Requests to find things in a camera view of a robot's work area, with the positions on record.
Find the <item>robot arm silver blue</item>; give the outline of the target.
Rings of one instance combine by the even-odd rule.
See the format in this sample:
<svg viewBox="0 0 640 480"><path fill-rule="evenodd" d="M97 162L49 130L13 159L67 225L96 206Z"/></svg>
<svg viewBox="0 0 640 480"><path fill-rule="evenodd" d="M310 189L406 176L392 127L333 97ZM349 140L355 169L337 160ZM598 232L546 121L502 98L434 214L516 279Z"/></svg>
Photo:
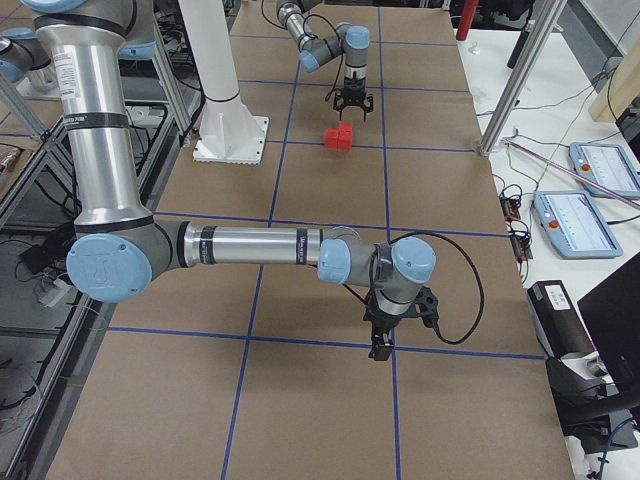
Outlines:
<svg viewBox="0 0 640 480"><path fill-rule="evenodd" d="M333 25L323 16L312 14L311 10L319 4L321 1L277 1L276 18L295 41L299 63L306 73L317 71L335 58L340 59L334 84L325 100L333 100L332 108L339 118L346 108L356 107L366 120L374 111L373 95L366 90L370 31L366 26L349 22ZM326 37L314 33L311 18L325 21L330 33Z"/></svg>
<svg viewBox="0 0 640 480"><path fill-rule="evenodd" d="M404 318L438 322L427 287L436 263L414 236L371 245L345 228L201 227L158 221L139 196L119 70L127 47L153 52L148 1L34 1L38 39L51 51L81 211L66 258L77 289L105 303L143 293L161 274L197 264L312 265L325 282L367 289L370 357L387 359Z"/></svg>

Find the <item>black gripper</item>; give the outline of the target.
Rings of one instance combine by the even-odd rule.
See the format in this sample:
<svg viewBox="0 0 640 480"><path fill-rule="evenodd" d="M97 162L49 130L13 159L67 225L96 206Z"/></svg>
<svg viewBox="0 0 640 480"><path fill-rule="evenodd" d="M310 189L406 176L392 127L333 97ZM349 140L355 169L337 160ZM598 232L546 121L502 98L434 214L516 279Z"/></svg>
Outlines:
<svg viewBox="0 0 640 480"><path fill-rule="evenodd" d="M338 113L339 119L342 119L342 112L345 103L361 103L360 107L363 111L363 121L367 120L367 116L374 111L374 97L372 94L366 94L366 78L351 78L345 76L343 87L333 92L332 108Z"/></svg>
<svg viewBox="0 0 640 480"><path fill-rule="evenodd" d="M394 341L390 332L403 318L408 318L412 303L396 303L383 299L369 299L365 305L363 320L371 324L371 349L368 358L374 361L388 361L394 351Z"/></svg>

